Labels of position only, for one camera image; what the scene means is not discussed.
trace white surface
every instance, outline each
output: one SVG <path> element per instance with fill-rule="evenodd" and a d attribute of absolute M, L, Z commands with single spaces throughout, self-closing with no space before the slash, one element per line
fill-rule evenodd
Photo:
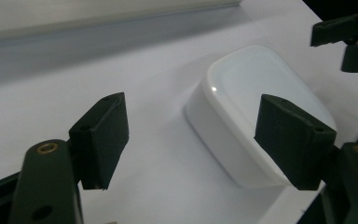
<path fill-rule="evenodd" d="M 358 74 L 339 72 L 343 44 L 309 47 L 318 21 L 301 1 L 245 0 L 0 44 L 0 178 L 20 170 L 34 143 L 68 138 L 98 99 L 124 91 L 130 142 L 109 190 L 81 191 L 86 223 L 295 223 L 314 193 L 235 185 L 183 108 L 211 63 L 261 44 L 331 111 L 337 145 L 355 140 Z"/>
<path fill-rule="evenodd" d="M 0 39 L 238 2 L 240 0 L 0 0 Z"/>
<path fill-rule="evenodd" d="M 328 110 L 307 85 L 275 52 L 260 45 L 239 49 L 213 63 L 199 88 L 186 105 L 186 114 L 226 171 L 248 188 L 291 185 L 254 140 L 262 94 L 287 99 L 336 129 Z"/>

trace white plastic case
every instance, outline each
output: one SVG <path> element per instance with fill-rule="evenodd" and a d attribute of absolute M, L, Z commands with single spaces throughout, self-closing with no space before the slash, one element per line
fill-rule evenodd
<path fill-rule="evenodd" d="M 285 98 L 336 129 L 330 113 L 272 50 L 250 46 L 209 68 L 186 105 L 186 115 L 215 158 L 241 186 L 291 185 L 254 140 L 263 93 Z"/>

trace white table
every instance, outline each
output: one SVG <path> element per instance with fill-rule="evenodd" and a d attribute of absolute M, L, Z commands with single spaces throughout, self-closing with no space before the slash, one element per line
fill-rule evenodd
<path fill-rule="evenodd" d="M 86 223 L 295 223 L 314 192 L 242 189 L 191 129 L 184 105 L 208 66 L 252 44 L 280 54 L 333 114 L 337 146 L 358 136 L 358 74 L 345 45 L 309 47 L 302 1 L 157 17 L 0 43 L 0 178 L 25 151 L 67 139 L 105 95 L 126 93 L 127 144 L 107 191 L 81 191 Z"/>

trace white rounded box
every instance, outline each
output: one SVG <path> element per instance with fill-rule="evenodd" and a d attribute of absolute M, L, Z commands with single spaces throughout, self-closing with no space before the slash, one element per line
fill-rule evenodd
<path fill-rule="evenodd" d="M 320 100 L 271 49 L 253 45 L 209 68 L 186 104 L 186 116 L 214 157 L 241 186 L 291 185 L 254 140 L 262 94 L 285 98 L 332 129 Z"/>

